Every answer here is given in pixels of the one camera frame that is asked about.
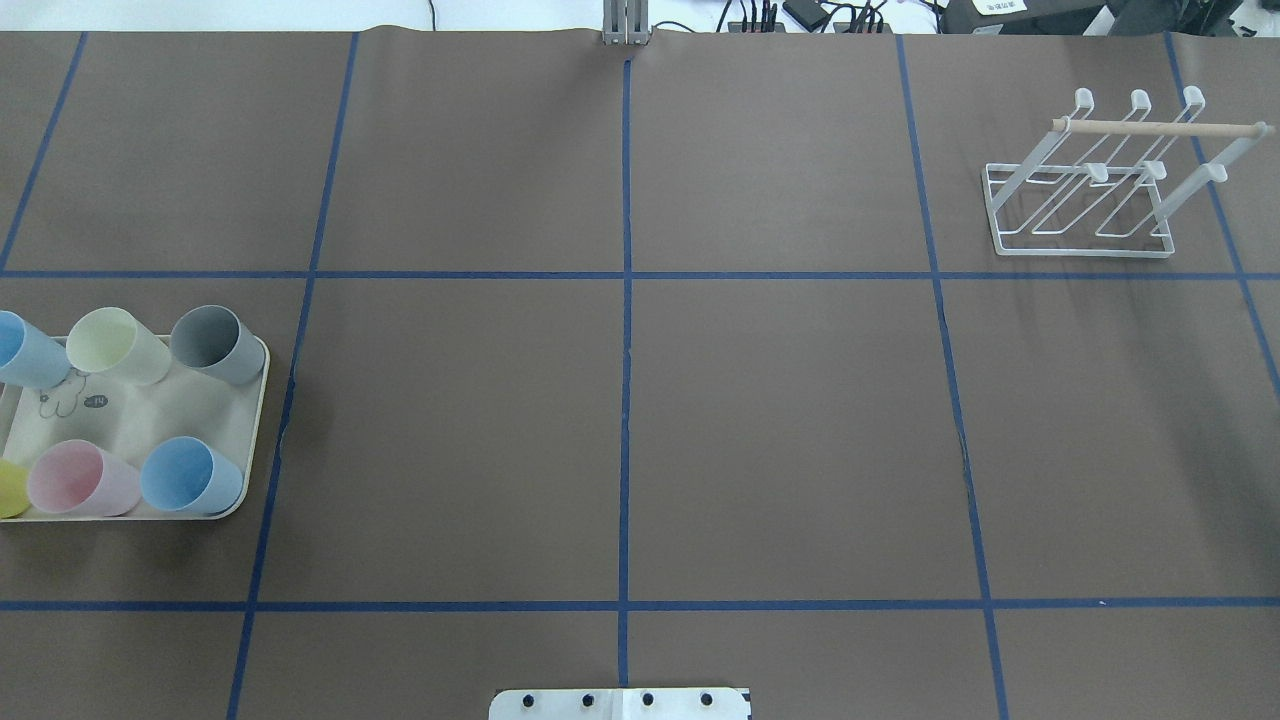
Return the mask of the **light blue cup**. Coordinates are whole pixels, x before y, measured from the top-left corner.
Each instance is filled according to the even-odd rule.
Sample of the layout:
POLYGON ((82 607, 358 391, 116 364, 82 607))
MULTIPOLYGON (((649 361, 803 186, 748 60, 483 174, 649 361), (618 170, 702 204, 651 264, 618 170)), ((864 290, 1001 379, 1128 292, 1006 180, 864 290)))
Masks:
POLYGON ((64 346, 15 313, 1 311, 1 383, 49 389, 69 373, 64 346))

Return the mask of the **yellow cup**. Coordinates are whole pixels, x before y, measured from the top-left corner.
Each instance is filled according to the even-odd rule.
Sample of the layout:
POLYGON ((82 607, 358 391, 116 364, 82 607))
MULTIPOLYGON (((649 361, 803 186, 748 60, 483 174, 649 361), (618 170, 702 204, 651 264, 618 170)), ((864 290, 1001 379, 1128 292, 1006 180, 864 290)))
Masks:
POLYGON ((0 518, 17 518, 31 507, 27 468, 4 457, 0 461, 0 518))

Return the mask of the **grey cup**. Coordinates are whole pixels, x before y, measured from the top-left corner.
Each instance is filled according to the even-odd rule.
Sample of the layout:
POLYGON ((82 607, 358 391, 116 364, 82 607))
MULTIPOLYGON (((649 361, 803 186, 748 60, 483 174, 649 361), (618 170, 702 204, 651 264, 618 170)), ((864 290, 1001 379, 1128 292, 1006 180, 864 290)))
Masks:
POLYGON ((169 350, 183 366, 229 386, 253 380, 268 365, 268 351, 229 309, 204 305, 186 313, 173 327, 169 350))

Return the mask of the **pale green cup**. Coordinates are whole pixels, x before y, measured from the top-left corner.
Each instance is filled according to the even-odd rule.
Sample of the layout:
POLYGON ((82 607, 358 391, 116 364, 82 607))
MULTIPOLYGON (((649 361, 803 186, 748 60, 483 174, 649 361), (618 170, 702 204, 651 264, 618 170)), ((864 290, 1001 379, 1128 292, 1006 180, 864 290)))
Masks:
POLYGON ((76 369, 133 386, 151 386, 170 370, 172 355, 159 336, 123 307, 84 314, 67 337, 76 369))

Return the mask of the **pink cup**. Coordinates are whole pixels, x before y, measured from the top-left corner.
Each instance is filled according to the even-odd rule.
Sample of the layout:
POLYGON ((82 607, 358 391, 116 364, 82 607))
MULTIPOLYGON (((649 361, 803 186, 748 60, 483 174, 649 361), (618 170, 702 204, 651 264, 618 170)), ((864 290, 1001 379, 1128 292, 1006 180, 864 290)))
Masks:
POLYGON ((41 454, 29 469, 27 495, 42 512, 114 518, 141 501, 140 471, 86 439, 67 439, 41 454))

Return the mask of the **black usb hub orange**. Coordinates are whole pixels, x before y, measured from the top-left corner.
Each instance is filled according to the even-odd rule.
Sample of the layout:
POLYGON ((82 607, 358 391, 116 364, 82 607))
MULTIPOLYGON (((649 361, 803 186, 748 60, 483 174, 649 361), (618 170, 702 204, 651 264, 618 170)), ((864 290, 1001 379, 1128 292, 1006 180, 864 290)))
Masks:
POLYGON ((786 17, 778 17, 776 8, 773 8, 769 17, 758 17, 755 22, 751 22, 749 15, 744 15, 740 20, 728 20, 722 31, 728 33, 786 33, 788 28, 783 23, 786 17))

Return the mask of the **cream plastic tray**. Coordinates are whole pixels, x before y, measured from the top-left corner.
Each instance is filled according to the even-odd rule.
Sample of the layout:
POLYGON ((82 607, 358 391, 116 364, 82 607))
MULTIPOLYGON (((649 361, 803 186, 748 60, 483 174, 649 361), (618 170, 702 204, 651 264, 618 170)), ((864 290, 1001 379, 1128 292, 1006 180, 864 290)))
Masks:
POLYGON ((241 473, 238 495, 220 512, 164 511, 140 501, 122 521, 218 520, 233 514, 248 493, 265 404, 271 354, 259 374, 230 386, 179 363, 151 386, 132 386, 72 370, 59 387, 36 391, 4 386, 3 457, 31 468, 54 445, 83 439, 133 468, 161 442, 178 436, 201 439, 241 473))

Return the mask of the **aluminium frame post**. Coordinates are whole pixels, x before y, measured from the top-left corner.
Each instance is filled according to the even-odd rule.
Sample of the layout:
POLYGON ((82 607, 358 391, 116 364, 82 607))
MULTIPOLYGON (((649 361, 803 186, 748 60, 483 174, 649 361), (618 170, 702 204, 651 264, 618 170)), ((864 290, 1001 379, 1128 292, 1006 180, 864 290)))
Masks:
POLYGON ((652 36, 648 0, 604 0, 602 42, 605 46, 646 45, 652 36))

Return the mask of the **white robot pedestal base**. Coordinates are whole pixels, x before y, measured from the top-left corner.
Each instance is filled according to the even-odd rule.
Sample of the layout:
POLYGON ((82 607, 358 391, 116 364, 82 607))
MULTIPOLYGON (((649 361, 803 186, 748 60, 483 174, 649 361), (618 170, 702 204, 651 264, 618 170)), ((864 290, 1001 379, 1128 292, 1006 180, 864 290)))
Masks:
POLYGON ((732 687, 508 689, 489 719, 750 719, 748 689, 732 687))

